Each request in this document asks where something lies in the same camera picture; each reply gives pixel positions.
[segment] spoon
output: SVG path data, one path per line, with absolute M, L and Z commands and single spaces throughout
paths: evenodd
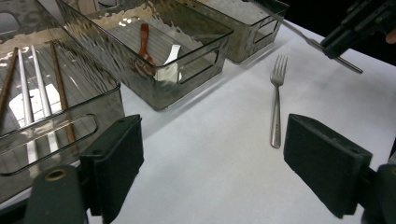
M 147 44 L 149 40 L 149 25 L 147 23 L 142 23 L 140 25 L 140 50 L 138 54 L 144 58 L 146 61 L 155 66 L 154 60 L 151 58 L 147 51 Z M 147 66 L 145 63 L 139 59 L 135 60 L 135 69 L 142 75 L 155 75 L 155 69 Z
M 173 60 L 177 59 L 180 47 L 180 45 L 172 45 L 169 57 L 164 64 L 170 63 Z M 181 80 L 181 73 L 179 73 L 177 77 L 177 63 L 172 63 L 170 66 L 159 70 L 156 77 L 158 81 L 170 81 L 176 83 L 178 80 Z

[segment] tray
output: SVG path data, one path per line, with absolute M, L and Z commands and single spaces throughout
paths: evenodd
M 243 63 L 250 56 L 271 48 L 280 23 L 252 3 L 242 0 L 177 0 L 197 12 L 233 28 L 227 58 Z M 263 0 L 265 7 L 284 18 L 289 6 Z
M 155 110 L 219 74 L 233 33 L 176 0 L 120 1 L 88 15 L 78 11 L 78 1 L 57 3 L 72 36 Z M 148 25 L 147 52 L 155 64 L 138 54 L 142 23 Z M 173 45 L 181 47 L 167 62 Z M 164 78 L 169 71 L 172 76 Z
M 115 120 L 124 117 L 120 82 L 111 76 L 82 47 L 74 42 L 38 2 L 2 1 L 2 18 L 9 20 L 8 31 L 0 34 L 0 87 L 10 68 L 13 50 L 21 49 L 22 63 L 33 122 L 25 122 L 21 97 L 19 57 L 12 73 L 0 126 L 0 203 L 28 189 L 33 179 L 55 165 L 78 161 L 78 155 Z M 61 105 L 60 85 L 50 43 L 60 66 L 67 105 Z M 37 87 L 32 48 L 40 65 L 51 114 L 44 116 Z M 58 144 L 50 150 L 50 135 Z M 35 144 L 36 160 L 28 158 L 27 149 Z

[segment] fork handle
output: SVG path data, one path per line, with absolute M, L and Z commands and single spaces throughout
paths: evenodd
M 279 97 L 279 87 L 275 87 L 275 104 L 273 113 L 273 122 L 271 130 L 271 146 L 275 148 L 280 147 L 280 97 Z

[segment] white table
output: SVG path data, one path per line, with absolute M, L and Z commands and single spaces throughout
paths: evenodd
M 274 149 L 269 76 L 278 54 L 289 65 L 280 89 L 282 147 Z M 249 63 L 227 61 L 222 74 L 165 111 L 122 87 L 126 115 L 143 118 L 145 162 L 114 223 L 360 223 L 360 206 L 355 216 L 333 216 L 283 159 L 294 113 L 371 151 L 372 169 L 387 163 L 396 136 L 396 67 L 354 50 L 343 57 L 364 73 L 329 60 L 282 26 L 270 51 Z

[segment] fork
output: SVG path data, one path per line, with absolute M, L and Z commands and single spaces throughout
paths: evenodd
M 273 73 L 270 77 L 271 83 L 275 86 L 276 95 L 274 103 L 274 114 L 272 120 L 271 130 L 271 146 L 275 148 L 280 147 L 280 97 L 279 87 L 283 85 L 286 74 L 286 66 L 288 64 L 288 57 L 278 55 L 274 65 Z

